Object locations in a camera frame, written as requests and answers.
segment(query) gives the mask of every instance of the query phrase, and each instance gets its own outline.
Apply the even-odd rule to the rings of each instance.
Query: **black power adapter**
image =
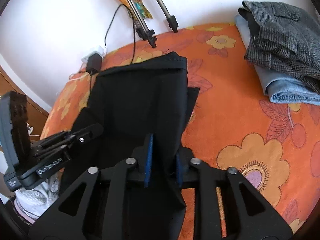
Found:
[[[98,54],[92,54],[88,58],[87,67],[85,68],[85,71],[88,72],[90,75],[94,75],[95,73],[100,72],[102,66],[102,57]]]

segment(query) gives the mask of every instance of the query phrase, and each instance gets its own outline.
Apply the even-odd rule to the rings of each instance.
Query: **bed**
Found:
[[[254,67],[243,59],[234,23],[191,26],[157,38],[155,49],[137,42],[134,63],[175,51],[188,58],[188,85],[200,87],[183,145],[212,167],[239,169],[296,232],[320,198],[320,107],[270,103]],[[110,52],[102,70],[129,64],[132,51],[130,44]],[[86,106],[89,85],[87,73],[71,77],[42,138],[71,128]],[[184,190],[183,197],[187,212],[180,239],[187,240],[193,235],[194,190]]]

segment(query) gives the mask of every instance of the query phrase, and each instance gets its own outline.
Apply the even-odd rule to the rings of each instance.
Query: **folded black trousers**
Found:
[[[100,123],[104,132],[75,149],[77,157],[65,167],[60,193],[89,167],[113,167],[131,157],[152,134],[148,188],[132,188],[127,194],[126,235],[134,240],[177,239],[186,205],[179,184],[169,178],[176,171],[181,136],[198,93],[198,88],[188,88],[187,59],[175,52],[99,73],[87,107],[81,110],[72,131]],[[98,198],[98,213],[103,213],[106,198],[104,194]],[[91,219],[91,233],[97,236],[103,223],[99,217],[103,215],[92,214]]]

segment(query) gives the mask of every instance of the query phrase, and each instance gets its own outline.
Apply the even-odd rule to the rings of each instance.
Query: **electrical outlet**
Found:
[[[83,63],[88,63],[88,58],[89,58],[91,55],[95,54],[95,53],[98,53],[102,58],[104,58],[104,56],[107,54],[107,52],[108,52],[107,46],[100,46],[100,45],[98,45],[98,46],[95,47],[95,48],[89,49],[88,53],[86,54],[86,56],[84,56],[84,57],[81,59],[81,61],[82,61]]]

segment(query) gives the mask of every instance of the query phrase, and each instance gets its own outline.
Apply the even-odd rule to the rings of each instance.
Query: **stack of clothes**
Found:
[[[320,25],[305,10],[244,1],[235,17],[263,92],[274,103],[320,105]]]

